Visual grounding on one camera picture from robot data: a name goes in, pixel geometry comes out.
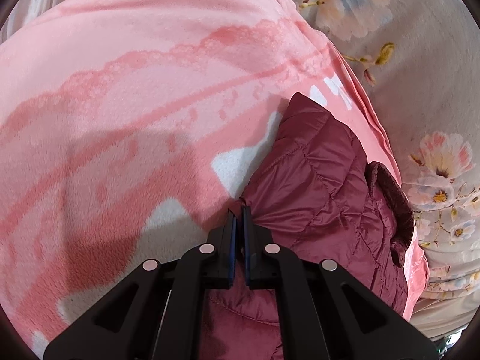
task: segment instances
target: maroon puffer jacket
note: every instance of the maroon puffer jacket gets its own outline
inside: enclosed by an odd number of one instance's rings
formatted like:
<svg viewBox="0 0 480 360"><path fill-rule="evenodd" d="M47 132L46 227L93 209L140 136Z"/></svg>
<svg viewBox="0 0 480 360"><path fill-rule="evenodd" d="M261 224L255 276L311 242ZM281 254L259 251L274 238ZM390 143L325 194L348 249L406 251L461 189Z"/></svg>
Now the maroon puffer jacket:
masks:
<svg viewBox="0 0 480 360"><path fill-rule="evenodd" d="M240 202L276 243L304 260L339 262L399 314L407 301L403 271L413 234L405 195L380 163L367 164L357 137L326 109L296 93L272 151ZM237 266L229 291L208 294L202 360L282 359L273 291L245 287Z"/></svg>

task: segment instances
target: pink flower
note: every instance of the pink flower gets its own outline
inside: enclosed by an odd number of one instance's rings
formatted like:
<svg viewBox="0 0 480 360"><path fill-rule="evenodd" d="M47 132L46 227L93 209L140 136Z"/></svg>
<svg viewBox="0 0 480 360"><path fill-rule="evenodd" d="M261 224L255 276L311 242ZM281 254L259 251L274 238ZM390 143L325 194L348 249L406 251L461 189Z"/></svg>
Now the pink flower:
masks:
<svg viewBox="0 0 480 360"><path fill-rule="evenodd" d="M448 180L474 168L472 147L460 134L447 135L436 131L420 142L420 156L411 155L419 166Z"/></svg>

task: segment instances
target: pink fleece fabric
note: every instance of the pink fleece fabric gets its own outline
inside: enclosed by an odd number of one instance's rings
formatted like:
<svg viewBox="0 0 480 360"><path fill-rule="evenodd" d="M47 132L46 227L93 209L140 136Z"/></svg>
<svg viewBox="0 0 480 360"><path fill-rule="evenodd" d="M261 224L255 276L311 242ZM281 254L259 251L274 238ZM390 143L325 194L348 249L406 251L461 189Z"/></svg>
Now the pink fleece fabric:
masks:
<svg viewBox="0 0 480 360"><path fill-rule="evenodd" d="M363 88L291 0L66 0L0 46L0 87L0 302L39 356L144 259L222 223L295 92L400 183Z"/></svg>

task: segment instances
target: floral bedsheet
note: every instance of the floral bedsheet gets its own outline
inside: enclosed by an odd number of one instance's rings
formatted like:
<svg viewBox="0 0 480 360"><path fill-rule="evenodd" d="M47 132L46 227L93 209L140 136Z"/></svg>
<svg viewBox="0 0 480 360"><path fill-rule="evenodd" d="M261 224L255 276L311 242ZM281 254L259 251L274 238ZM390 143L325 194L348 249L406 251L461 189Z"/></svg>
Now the floral bedsheet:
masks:
<svg viewBox="0 0 480 360"><path fill-rule="evenodd" d="M422 297L473 316L478 301L457 299L480 289L477 24L462 0L294 2L363 80L387 130L430 266ZM451 328L447 314L424 333Z"/></svg>

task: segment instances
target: metal screw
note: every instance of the metal screw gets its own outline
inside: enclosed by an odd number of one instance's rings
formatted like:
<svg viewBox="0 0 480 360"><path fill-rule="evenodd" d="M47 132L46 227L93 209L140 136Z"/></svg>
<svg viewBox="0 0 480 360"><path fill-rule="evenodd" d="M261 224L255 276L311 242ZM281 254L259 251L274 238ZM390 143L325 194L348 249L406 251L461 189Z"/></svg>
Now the metal screw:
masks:
<svg viewBox="0 0 480 360"><path fill-rule="evenodd" d="M277 244L268 244L265 246L265 252L270 254L277 254L280 251L280 247Z"/></svg>
<svg viewBox="0 0 480 360"><path fill-rule="evenodd" d="M322 262L322 268L326 271L334 271L338 268L338 264L332 259L326 259Z"/></svg>
<svg viewBox="0 0 480 360"><path fill-rule="evenodd" d="M214 250L215 250L215 246L213 246L212 244L203 244L200 247L200 253L203 253L203 254L213 253Z"/></svg>
<svg viewBox="0 0 480 360"><path fill-rule="evenodd" d="M154 269L157 269L158 263L154 259L148 259L142 266L146 271L153 271Z"/></svg>

